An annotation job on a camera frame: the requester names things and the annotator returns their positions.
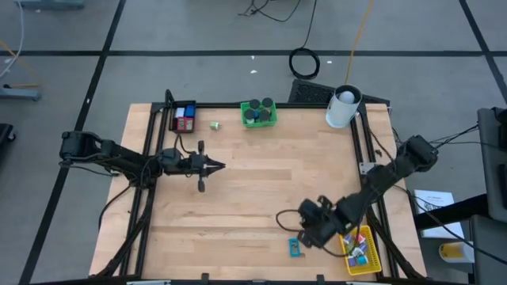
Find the yellow tray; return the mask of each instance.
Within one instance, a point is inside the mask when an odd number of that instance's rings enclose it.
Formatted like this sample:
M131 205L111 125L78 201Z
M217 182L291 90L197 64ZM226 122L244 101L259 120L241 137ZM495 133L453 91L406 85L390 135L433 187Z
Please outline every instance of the yellow tray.
M352 230L349 234L353 237L356 236L356 230ZM349 266L349 261L347 258L345 259L345 264L347 265L347 270L351 276L358 276L363 274L375 273L382 271L382 265L380 265L379 254L377 253L377 249L375 248L375 242L373 241L373 235L370 231L369 226L362 226L360 230L360 234L366 238L366 242L368 244L368 250L365 255L368 258L368 264L366 265L356 265ZM345 243L343 242L343 237L340 235L340 245L341 250L345 253Z

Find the green container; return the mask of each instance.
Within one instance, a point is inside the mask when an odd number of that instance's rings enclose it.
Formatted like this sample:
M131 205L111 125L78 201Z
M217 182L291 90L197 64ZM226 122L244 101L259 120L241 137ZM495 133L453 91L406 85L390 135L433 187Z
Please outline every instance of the green container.
M271 117L269 118L269 122L260 122L260 123L246 123L244 113L246 110L250 108L249 102L242 102L241 103L241 121L243 122L243 125L248 128L252 127L272 127L276 124L278 121L278 118L276 117L276 104L273 102L273 106L271 106ZM260 112L262 110L262 106L258 108L257 110Z

